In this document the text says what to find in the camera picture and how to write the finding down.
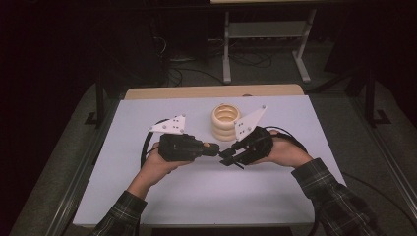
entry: finger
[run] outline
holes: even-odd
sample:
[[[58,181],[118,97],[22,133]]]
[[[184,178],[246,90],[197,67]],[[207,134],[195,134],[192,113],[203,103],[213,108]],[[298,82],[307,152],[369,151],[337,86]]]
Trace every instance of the finger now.
[[[272,135],[277,135],[277,134],[279,134],[279,131],[277,131],[277,130],[270,130],[269,133],[272,134]]]
[[[153,144],[151,151],[149,152],[149,155],[154,154],[154,153],[158,153],[157,148],[159,148],[159,142],[156,142]]]

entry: metal leg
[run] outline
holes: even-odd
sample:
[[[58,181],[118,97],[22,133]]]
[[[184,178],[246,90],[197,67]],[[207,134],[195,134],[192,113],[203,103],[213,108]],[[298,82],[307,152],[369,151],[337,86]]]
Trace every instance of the metal leg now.
[[[226,12],[224,21],[223,82],[225,84],[232,82],[229,64],[229,12]]]
[[[295,63],[297,64],[298,71],[300,72],[301,78],[303,79],[304,83],[309,83],[311,81],[310,76],[307,72],[306,66],[303,62],[303,52],[304,48],[306,47],[307,40],[309,38],[310,30],[313,25],[313,20],[316,15],[316,9],[310,10],[309,18],[306,21],[306,25],[303,29],[303,35],[301,37],[301,45],[298,50],[292,52],[294,57]]]

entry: plaid sleeve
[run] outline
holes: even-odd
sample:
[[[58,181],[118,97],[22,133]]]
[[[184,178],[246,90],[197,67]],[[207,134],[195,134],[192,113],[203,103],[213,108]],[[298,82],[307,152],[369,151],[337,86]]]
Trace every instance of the plaid sleeve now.
[[[125,191],[90,235],[133,235],[147,202]]]
[[[339,184],[321,159],[300,166],[292,175],[312,201],[327,235],[385,235],[365,201]]]

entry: stack of tape rolls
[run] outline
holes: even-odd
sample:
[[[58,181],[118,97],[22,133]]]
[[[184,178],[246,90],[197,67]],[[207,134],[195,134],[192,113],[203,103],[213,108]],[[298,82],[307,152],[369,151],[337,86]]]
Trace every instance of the stack of tape rolls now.
[[[224,142],[236,140],[235,122],[241,117],[239,109],[231,104],[221,103],[211,113],[212,135]]]

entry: floor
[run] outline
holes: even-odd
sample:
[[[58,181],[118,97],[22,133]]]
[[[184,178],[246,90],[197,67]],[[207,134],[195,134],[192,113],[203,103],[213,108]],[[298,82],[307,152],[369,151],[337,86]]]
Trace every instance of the floor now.
[[[213,42],[212,57],[207,61],[176,54],[165,86],[221,85],[221,54],[216,50],[221,42],[217,43]],[[292,60],[291,50],[297,41],[263,42],[260,45],[250,41],[236,42],[231,61],[232,85],[298,84],[307,91],[336,76],[323,71],[331,42],[309,42],[303,56],[312,78],[309,84],[301,82]],[[345,173],[347,186],[370,204],[387,235],[417,235],[412,226],[417,222],[416,213],[410,209],[412,203],[404,198],[406,194],[397,187],[397,176],[392,173],[392,162],[387,158],[394,159],[411,190],[416,189],[417,130],[398,109],[389,90],[380,84],[377,84],[376,110],[383,110],[391,124],[370,128],[363,119],[364,94],[355,98],[346,96],[343,91],[348,83],[349,79],[346,79],[324,92],[310,94],[334,158]],[[111,107],[117,107],[117,101],[106,99],[105,102],[106,113],[111,116],[114,113]],[[94,153],[90,147],[105,137],[102,130],[109,125],[104,123],[100,129],[85,125],[94,110],[95,90],[91,87],[81,99],[11,235],[28,235],[28,232],[30,235],[85,235],[89,232],[71,224],[77,198],[82,196],[83,190],[71,192],[70,187],[86,184],[86,180],[75,175],[83,169],[83,158]],[[92,169],[93,166],[86,165],[82,172],[88,176]],[[384,195],[351,176],[369,183]],[[70,201],[66,198],[69,195],[76,199]],[[410,198],[415,200],[415,193]],[[307,235],[310,228],[311,225],[294,226],[291,230],[293,235]],[[151,229],[142,230],[142,235],[151,235]],[[325,235],[323,229],[320,228],[316,235]]]

